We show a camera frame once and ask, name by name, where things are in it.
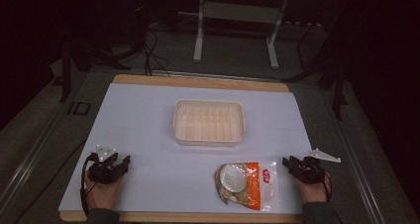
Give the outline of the orange clear snack packet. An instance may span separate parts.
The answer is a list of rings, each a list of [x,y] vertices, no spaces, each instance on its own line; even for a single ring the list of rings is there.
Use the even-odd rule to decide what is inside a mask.
[[[219,198],[246,208],[274,212],[279,208],[277,163],[228,163],[214,173]]]

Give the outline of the white metal table frame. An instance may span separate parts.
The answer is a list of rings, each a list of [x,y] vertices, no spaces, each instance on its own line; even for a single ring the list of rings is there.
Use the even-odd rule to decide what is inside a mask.
[[[280,0],[280,6],[278,8],[270,8],[199,0],[198,27],[193,60],[195,62],[201,62],[204,41],[203,23],[205,18],[266,23],[273,24],[272,33],[265,39],[270,66],[272,69],[278,69],[279,63],[277,61],[274,42],[288,1]]]

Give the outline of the person's left hand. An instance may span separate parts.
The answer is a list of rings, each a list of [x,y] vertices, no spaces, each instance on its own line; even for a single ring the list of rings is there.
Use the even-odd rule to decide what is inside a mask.
[[[87,172],[84,176],[84,183],[88,209],[113,210],[117,205],[123,180],[124,178],[121,176],[109,184],[96,183],[89,178],[89,172]]]

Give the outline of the white plastic tray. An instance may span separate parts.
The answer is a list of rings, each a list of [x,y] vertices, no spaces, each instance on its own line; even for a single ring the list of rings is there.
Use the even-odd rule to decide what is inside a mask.
[[[182,146],[235,147],[246,132],[243,106],[234,101],[178,100],[173,130]]]

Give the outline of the black metal stand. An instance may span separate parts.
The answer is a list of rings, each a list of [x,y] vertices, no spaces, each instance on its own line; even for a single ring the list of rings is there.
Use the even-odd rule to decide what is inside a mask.
[[[79,70],[87,71],[91,67],[88,56],[93,56],[103,61],[106,65],[117,69],[129,69],[128,66],[119,63],[119,59],[135,55],[139,51],[138,47],[133,47],[129,51],[117,55],[108,55],[99,49],[94,48],[83,40],[65,39],[62,43],[62,64],[61,76],[55,79],[61,87],[61,98],[63,102],[71,91],[71,63],[74,62]]]
[[[321,72],[317,84],[320,89],[328,89],[334,85],[334,97],[332,109],[337,120],[341,121],[341,105],[343,102],[343,85],[345,75],[345,63],[338,59],[338,52],[334,49],[334,39],[337,32],[337,23],[323,24],[326,31],[326,38],[320,46],[320,49],[309,64],[303,68],[303,71],[285,78],[284,82],[296,82],[312,74]]]

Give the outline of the white table mat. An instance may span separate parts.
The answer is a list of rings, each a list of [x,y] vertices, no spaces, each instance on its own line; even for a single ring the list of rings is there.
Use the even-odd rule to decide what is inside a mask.
[[[242,140],[230,148],[179,145],[173,116],[181,99],[240,103]],[[82,153],[98,145],[131,159],[117,206],[127,214],[245,214],[247,208],[221,201],[215,170],[225,163],[280,163],[310,148],[290,93],[124,84],[109,86]]]

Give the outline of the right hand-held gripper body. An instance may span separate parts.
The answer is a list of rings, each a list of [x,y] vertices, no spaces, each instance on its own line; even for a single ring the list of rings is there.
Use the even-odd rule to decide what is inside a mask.
[[[319,149],[305,151],[304,159],[298,162],[295,177],[306,184],[321,183],[325,180],[325,170],[321,162],[340,163],[341,159],[327,154]]]

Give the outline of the person's right hand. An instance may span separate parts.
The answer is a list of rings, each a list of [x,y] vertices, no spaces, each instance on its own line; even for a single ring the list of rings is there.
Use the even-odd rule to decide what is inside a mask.
[[[294,178],[294,181],[300,189],[303,203],[330,201],[332,187],[330,174],[328,172],[325,173],[325,180],[321,183],[308,184],[296,177]]]

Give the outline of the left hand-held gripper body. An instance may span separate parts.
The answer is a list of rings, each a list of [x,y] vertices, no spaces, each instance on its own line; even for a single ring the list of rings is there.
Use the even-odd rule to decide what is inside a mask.
[[[89,168],[89,178],[97,183],[109,184],[118,179],[114,172],[114,167],[106,166],[106,160],[117,153],[115,149],[110,149],[100,145],[96,146],[94,154],[94,164]]]

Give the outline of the black floor bracket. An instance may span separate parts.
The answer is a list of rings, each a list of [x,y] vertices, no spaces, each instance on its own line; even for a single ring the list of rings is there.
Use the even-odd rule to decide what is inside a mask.
[[[90,111],[91,104],[85,102],[72,102],[68,108],[67,115],[87,115]]]

